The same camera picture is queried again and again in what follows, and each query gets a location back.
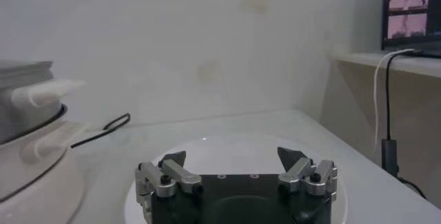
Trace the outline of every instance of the screw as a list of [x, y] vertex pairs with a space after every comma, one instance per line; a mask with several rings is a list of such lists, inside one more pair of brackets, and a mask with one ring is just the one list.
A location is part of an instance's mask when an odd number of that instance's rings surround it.
[[166, 174], [161, 176], [161, 185], [169, 184], [171, 181], [172, 179], [170, 178], [170, 176]]
[[320, 180], [322, 179], [322, 176], [319, 173], [313, 173], [311, 174], [311, 176], [309, 176], [309, 179], [313, 183], [319, 183]]

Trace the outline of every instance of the black wire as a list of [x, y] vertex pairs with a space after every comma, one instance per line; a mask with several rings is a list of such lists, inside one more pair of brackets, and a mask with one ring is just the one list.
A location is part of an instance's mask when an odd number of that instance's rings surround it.
[[429, 59], [441, 59], [440, 55], [423, 54], [421, 51], [409, 51], [393, 55], [387, 61], [386, 67], [386, 122], [387, 122], [387, 135], [386, 139], [390, 141], [391, 137], [391, 104], [390, 104], [390, 93], [389, 93], [389, 71], [392, 64], [392, 60], [398, 56], [408, 56], [408, 57], [423, 57]]
[[408, 181], [408, 180], [401, 178], [401, 177], [399, 177], [398, 180], [400, 180], [401, 183], [408, 184], [408, 185], [412, 186], [421, 195], [421, 197], [423, 197], [424, 199], [427, 199], [426, 195], [424, 195], [422, 190], [415, 183], [412, 183], [411, 181]]
[[[421, 53], [416, 53], [416, 52], [404, 52], [404, 53], [400, 53], [400, 54], [395, 54], [393, 55], [388, 61], [387, 61], [387, 67], [386, 67], [386, 115], [387, 115], [387, 140], [391, 140], [391, 107], [390, 107], [390, 93], [389, 93], [389, 71], [390, 71], [390, 67], [392, 64], [392, 61], [394, 58], [396, 58], [397, 56], [412, 56], [412, 57], [424, 57], [424, 58], [431, 58], [431, 59], [441, 59], [441, 56], [438, 55], [430, 55], [430, 54], [421, 54]], [[415, 184], [412, 183], [411, 181], [408, 181], [404, 178], [398, 178], [398, 180], [401, 183], [410, 185], [411, 187], [413, 187], [420, 195], [421, 197], [423, 197], [424, 199], [426, 198], [426, 195], [424, 195], [424, 193], [422, 192], [422, 190]]]
[[[90, 141], [94, 141], [95, 139], [99, 139], [99, 138], [101, 138], [101, 137], [103, 137], [105, 135], [111, 134], [112, 132], [116, 131], [117, 129], [119, 129], [119, 128], [123, 127], [124, 125], [126, 125], [127, 123], [129, 123], [130, 122], [130, 118], [131, 118], [130, 113], [126, 113], [126, 114], [120, 116], [119, 118], [111, 121], [107, 125], [105, 125], [104, 128], [103, 128], [104, 132], [102, 132], [100, 134], [97, 134], [95, 136], [91, 136], [88, 139], [84, 139], [82, 141], [76, 142], [75, 144], [72, 144], [70, 147], [71, 148], [75, 148], [75, 147], [78, 147], [80, 145], [86, 144], [86, 143], [88, 143]], [[115, 127], [111, 128], [112, 125], [114, 125], [116, 122], [118, 122], [118, 121], [120, 121], [122, 119], [125, 119], [125, 120], [123, 122], [121, 122], [120, 124], [116, 125]]]
[[391, 105], [389, 102], [390, 99], [390, 93], [389, 93], [389, 71], [392, 64], [392, 60], [396, 58], [397, 56], [403, 55], [405, 53], [398, 53], [393, 55], [388, 61], [387, 61], [387, 67], [386, 67], [386, 123], [387, 123], [387, 135], [386, 139], [388, 141], [391, 140]]

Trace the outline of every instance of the appliance handle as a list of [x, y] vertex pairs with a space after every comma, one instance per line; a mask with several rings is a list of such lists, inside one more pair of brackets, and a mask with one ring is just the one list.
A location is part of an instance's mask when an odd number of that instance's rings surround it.
[[11, 102], [17, 108], [40, 108], [59, 101], [67, 93], [85, 85], [85, 81], [53, 79], [34, 85], [16, 88], [11, 92]]

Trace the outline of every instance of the desk surface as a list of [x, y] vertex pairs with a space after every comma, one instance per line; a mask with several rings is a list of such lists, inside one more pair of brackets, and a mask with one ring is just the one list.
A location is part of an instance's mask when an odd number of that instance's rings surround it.
[[425, 201], [306, 114], [287, 110], [126, 128], [74, 151], [88, 192], [72, 223], [124, 223], [133, 168], [203, 136], [259, 132], [301, 142], [339, 163], [349, 200], [348, 223], [439, 223]]

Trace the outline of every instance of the monitor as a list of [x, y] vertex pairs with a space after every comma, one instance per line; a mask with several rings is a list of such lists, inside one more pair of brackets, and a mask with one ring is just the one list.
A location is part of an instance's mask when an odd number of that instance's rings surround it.
[[382, 46], [441, 50], [441, 0], [383, 0]]

